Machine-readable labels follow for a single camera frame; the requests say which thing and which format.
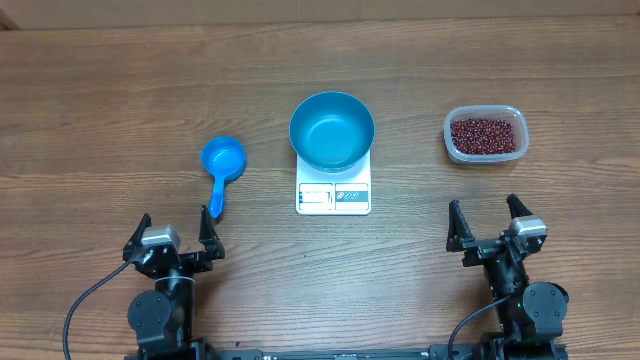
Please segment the blue plastic measuring scoop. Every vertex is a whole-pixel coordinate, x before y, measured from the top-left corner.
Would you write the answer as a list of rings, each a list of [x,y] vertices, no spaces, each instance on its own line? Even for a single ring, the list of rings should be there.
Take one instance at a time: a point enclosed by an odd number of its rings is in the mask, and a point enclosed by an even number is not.
[[[229,182],[239,178],[247,165],[244,146],[232,136],[211,139],[200,153],[201,164],[214,179],[209,213],[219,218],[224,210],[224,191]]]

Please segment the clear plastic container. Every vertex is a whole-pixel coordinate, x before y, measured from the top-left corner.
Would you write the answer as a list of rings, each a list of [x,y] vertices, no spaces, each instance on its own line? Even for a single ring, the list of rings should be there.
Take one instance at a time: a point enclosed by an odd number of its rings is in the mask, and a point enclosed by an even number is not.
[[[502,119],[513,126],[516,151],[494,155],[469,155],[459,152],[452,142],[450,125],[468,118]],[[446,117],[443,125],[444,143],[450,160],[457,164],[479,165],[508,162],[522,157],[529,147],[529,133],[525,117],[509,105],[471,105],[458,107]]]

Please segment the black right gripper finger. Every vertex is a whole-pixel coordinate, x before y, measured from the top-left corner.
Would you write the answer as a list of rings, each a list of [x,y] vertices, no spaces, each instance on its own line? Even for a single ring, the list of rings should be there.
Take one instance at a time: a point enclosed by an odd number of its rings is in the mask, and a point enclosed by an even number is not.
[[[465,249],[466,243],[474,241],[474,235],[460,209],[459,201],[452,200],[449,203],[449,228],[447,235],[446,251],[460,252]]]
[[[506,198],[512,219],[532,216],[533,213],[520,201],[516,194],[511,194]]]

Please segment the red adzuki beans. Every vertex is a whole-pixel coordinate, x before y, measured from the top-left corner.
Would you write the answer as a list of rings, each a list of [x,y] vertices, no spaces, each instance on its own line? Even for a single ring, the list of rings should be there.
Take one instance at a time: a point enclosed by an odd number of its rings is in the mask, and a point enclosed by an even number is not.
[[[513,153],[516,141],[513,126],[502,119],[468,118],[450,125],[455,148],[469,155]]]

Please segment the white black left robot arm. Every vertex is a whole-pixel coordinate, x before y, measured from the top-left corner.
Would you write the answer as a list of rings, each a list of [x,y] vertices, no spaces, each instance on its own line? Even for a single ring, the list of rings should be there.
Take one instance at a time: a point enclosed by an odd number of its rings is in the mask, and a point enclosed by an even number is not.
[[[137,359],[213,360],[216,351],[194,335],[195,280],[225,257],[207,206],[201,207],[199,251],[181,253],[172,225],[154,227],[145,214],[123,248],[123,260],[154,281],[131,301],[127,318],[136,333]]]

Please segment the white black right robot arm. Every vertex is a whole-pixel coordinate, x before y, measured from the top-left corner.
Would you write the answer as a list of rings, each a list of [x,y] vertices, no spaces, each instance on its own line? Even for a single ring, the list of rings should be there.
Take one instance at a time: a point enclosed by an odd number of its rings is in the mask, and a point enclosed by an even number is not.
[[[459,202],[449,203],[446,250],[461,252],[465,267],[481,266],[492,302],[464,318],[446,344],[448,359],[566,359],[563,334],[569,303],[567,291],[556,283],[530,282],[524,259],[539,252],[548,228],[520,199],[506,198],[511,222],[496,238],[479,240],[465,220]],[[486,333],[476,345],[454,344],[460,330],[494,309],[500,330]]]

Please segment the teal metal bowl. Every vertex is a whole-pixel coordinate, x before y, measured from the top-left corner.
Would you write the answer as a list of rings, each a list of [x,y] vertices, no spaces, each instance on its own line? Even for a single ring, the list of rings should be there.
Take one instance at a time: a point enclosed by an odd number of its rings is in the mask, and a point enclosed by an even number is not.
[[[376,135],[374,117],[355,96],[325,91],[314,94],[294,110],[290,143],[310,167],[341,172],[356,165],[371,149]]]

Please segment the white digital kitchen scale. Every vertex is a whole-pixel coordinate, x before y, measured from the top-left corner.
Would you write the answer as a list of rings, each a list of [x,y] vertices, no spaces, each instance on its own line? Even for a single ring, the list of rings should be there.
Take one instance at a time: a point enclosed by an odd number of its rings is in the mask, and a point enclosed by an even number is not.
[[[296,165],[295,210],[300,215],[366,216],[372,210],[371,154],[342,172],[323,172],[300,156]]]

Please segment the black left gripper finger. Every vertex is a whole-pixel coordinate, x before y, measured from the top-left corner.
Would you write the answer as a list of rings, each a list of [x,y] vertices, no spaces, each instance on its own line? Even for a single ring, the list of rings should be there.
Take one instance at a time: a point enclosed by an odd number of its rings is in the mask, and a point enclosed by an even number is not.
[[[207,256],[211,260],[225,258],[225,249],[216,233],[214,219],[206,205],[201,206],[201,220],[199,229],[199,242],[204,246]]]
[[[134,256],[134,252],[138,248],[142,247],[141,239],[143,237],[144,230],[146,228],[150,227],[151,224],[152,224],[152,222],[151,222],[150,215],[148,213],[145,213],[143,215],[138,227],[136,228],[134,233],[131,235],[130,239],[126,242],[125,246],[123,247],[123,260],[124,261],[129,261]]]

